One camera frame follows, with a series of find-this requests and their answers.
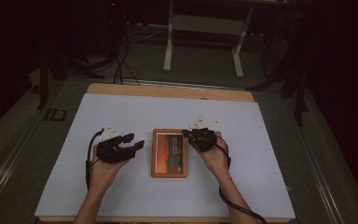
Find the cable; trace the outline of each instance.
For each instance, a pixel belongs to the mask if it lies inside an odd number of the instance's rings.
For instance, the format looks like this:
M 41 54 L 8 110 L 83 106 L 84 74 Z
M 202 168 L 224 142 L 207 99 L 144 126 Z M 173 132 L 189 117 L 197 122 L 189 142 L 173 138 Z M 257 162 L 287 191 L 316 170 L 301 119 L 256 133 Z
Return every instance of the cable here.
M 116 84 L 117 74 L 119 74 L 119 76 L 120 76 L 120 82 L 121 82 L 121 84 L 123 84 L 123 77 L 121 76 L 121 65 L 124 63 L 124 61 L 125 61 L 126 58 L 127 58 L 128 53 L 129 53 L 128 47 L 127 47 L 125 44 L 123 44 L 123 43 L 120 43 L 120 44 L 124 46 L 124 49 L 126 50 L 126 53 L 124 54 L 124 57 L 122 58 L 121 61 L 120 61 L 120 59 L 118 58 L 118 55 L 117 55 L 117 57 L 116 57 L 116 58 L 117 58 L 117 61 L 118 61 L 118 68 L 117 68 L 117 70 L 116 70 L 116 72 L 115 72 L 115 75 L 114 75 L 114 77 L 113 77 L 113 84 Z
M 90 168 L 91 166 L 93 166 L 95 164 L 95 161 L 92 165 L 90 165 L 90 153 L 91 153 L 91 148 L 92 148 L 92 144 L 94 143 L 94 140 L 95 138 L 98 136 L 98 135 L 101 135 L 103 133 L 103 129 L 100 130 L 99 132 L 97 132 L 96 134 L 94 134 L 94 136 L 92 136 L 91 138 L 91 141 L 89 141 L 89 151 L 88 151 L 88 154 L 87 154 L 87 160 L 86 160 L 86 183 L 87 183 L 87 189 L 89 188 L 90 186 Z
M 230 166 L 230 164 L 231 164 L 231 158 L 228 156 L 228 144 L 226 143 L 226 141 L 225 141 L 222 137 L 220 137 L 220 136 L 218 136 L 218 135 L 215 135 L 215 136 L 218 137 L 218 138 L 220 138 L 220 139 L 223 141 L 223 143 L 226 145 L 226 147 L 227 147 L 227 151 L 225 151 L 225 150 L 224 150 L 222 147 L 220 147 L 219 145 L 214 144 L 215 147 L 219 148 L 220 150 L 223 151 L 223 153 L 225 153 L 225 155 L 226 155 L 226 157 L 227 157 L 227 166 L 228 166 L 228 169 L 229 169 L 229 166 Z M 246 209 L 246 208 L 244 208 L 244 207 L 241 207 L 241 206 L 239 206 L 239 205 L 237 205 L 237 204 L 232 203 L 231 201 L 229 201 L 229 200 L 225 197 L 225 195 L 223 194 L 223 191 L 222 191 L 220 188 L 219 188 L 219 195 L 220 195 L 220 198 L 222 199 L 222 201 L 223 201 L 224 203 L 226 203 L 227 205 L 229 205 L 230 207 L 235 208 L 235 209 L 237 209 L 238 211 L 240 211 L 240 212 L 242 212 L 242 213 L 244 213 L 244 214 L 246 214 L 246 215 L 248 215 L 248 216 L 257 218 L 257 219 L 260 220 L 261 223 L 263 223 L 263 224 L 267 224 L 267 221 L 266 221 L 263 217 L 261 217 L 260 215 L 258 215 L 257 213 L 252 212 L 252 211 L 249 210 L 249 209 Z
M 124 78 L 124 79 L 126 79 L 126 78 L 135 79 L 135 81 L 138 83 L 138 85 L 141 85 L 141 83 L 138 81 L 138 78 L 137 78 L 137 77 L 139 76 L 139 71 L 136 70 L 136 69 L 134 69 L 134 68 L 129 67 L 124 60 L 123 60 L 122 62 L 124 63 L 124 65 L 125 65 L 126 68 L 127 68 L 127 71 L 128 71 L 128 72 L 130 73 L 130 75 L 131 75 L 130 77 L 123 77 L 123 78 Z

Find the floor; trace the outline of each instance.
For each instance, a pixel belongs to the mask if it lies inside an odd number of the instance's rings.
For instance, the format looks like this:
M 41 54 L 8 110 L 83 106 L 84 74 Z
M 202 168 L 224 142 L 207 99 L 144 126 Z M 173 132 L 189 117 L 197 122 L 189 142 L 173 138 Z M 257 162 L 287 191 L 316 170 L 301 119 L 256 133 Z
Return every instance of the floor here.
M 156 29 L 147 32 L 153 34 Z M 163 38 L 130 35 L 122 70 L 124 84 L 245 90 L 266 80 L 260 36 L 250 35 L 245 40 L 243 79 L 235 77 L 227 46 L 187 40 L 174 43 L 172 70 L 163 72 Z M 37 222 L 34 210 L 83 94 L 92 82 L 112 82 L 116 69 L 116 63 L 97 69 L 95 72 L 105 79 L 95 80 L 68 68 L 65 81 L 50 78 L 49 100 L 43 109 L 37 110 L 38 95 L 28 92 L 0 119 L 0 223 Z M 37 76 L 38 70 L 30 74 L 35 84 Z M 281 97 L 281 86 L 276 83 L 253 95 L 296 212 L 297 219 L 290 223 L 358 223 L 358 187 L 311 91 L 306 91 L 308 112 L 302 114 L 304 125 L 299 127 L 293 116 L 294 98 Z M 49 110 L 66 111 L 66 117 L 51 120 Z

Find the dark background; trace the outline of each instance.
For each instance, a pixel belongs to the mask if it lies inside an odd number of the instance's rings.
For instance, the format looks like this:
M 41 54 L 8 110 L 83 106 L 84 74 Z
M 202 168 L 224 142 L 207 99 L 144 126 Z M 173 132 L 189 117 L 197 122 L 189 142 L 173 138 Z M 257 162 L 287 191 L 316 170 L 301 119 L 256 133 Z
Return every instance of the dark background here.
M 77 11 L 86 8 L 82 7 L 81 1 L 73 2 L 77 2 Z M 167 2 L 128 1 L 127 20 L 145 25 L 152 22 L 166 24 Z M 63 39 L 58 44 L 68 48 L 67 52 L 74 57 L 84 56 L 87 50 L 103 53 L 103 47 L 96 44 L 101 43 L 99 31 L 103 30 L 104 22 L 104 17 L 95 14 L 98 7 L 90 14 L 95 15 L 93 22 L 101 26 L 93 26 L 96 29 L 94 35 L 80 41 L 78 36 L 88 30 L 85 26 L 89 25 L 89 20 L 79 20 L 73 13 L 68 13 L 73 12 L 74 7 L 65 3 L 59 7 L 61 10 L 49 13 L 47 20 L 46 13 L 51 11 L 54 3 L 57 4 L 47 0 L 0 1 L 0 117 L 32 87 L 28 74 L 39 66 L 35 30 L 50 27 L 51 34 L 70 39 L 70 42 Z M 305 19 L 298 35 L 299 48 L 304 55 L 311 55 L 307 85 L 358 183 L 358 1 L 315 1 L 315 5 L 319 10 Z M 216 7 L 211 6 L 211 11 L 215 13 Z M 272 15 L 266 11 L 255 14 L 254 21 L 258 22 L 252 24 L 253 31 L 269 31 L 273 25 L 268 23 Z M 320 40 L 317 45 L 307 48 L 316 38 Z

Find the finger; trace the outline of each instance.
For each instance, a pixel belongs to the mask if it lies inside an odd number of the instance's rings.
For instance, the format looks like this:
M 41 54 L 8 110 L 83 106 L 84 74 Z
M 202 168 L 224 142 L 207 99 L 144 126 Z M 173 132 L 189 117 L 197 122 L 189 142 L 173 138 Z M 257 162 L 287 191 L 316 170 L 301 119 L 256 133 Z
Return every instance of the finger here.
M 216 134 L 216 136 L 217 136 L 217 145 L 219 145 L 219 146 L 224 145 L 223 140 L 222 140 L 223 139 L 222 133 L 217 131 L 217 132 L 214 132 L 214 134 Z
M 91 159 L 91 162 L 95 162 L 97 161 L 98 157 L 97 157 L 97 145 L 95 145 L 93 148 L 92 148 L 92 159 Z
M 222 147 L 225 151 L 227 151 L 227 145 L 225 143 L 225 141 L 223 141 L 223 137 L 222 137 L 222 133 L 220 132 L 214 132 L 217 136 L 217 142 L 216 144 L 220 147 Z

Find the white board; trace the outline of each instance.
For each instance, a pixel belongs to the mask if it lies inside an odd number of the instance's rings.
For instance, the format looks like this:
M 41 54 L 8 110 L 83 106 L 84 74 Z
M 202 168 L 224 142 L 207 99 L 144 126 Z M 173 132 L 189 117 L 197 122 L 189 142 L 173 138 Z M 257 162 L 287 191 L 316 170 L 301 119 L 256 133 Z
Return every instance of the white board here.
M 186 129 L 199 116 L 215 119 L 229 145 L 230 173 L 261 216 L 294 218 L 281 170 L 257 103 L 85 94 L 45 186 L 37 217 L 75 216 L 87 193 L 85 160 L 91 137 L 112 122 L 145 147 L 118 173 L 100 217 L 229 217 L 218 184 L 192 147 L 186 178 L 152 178 L 152 132 Z

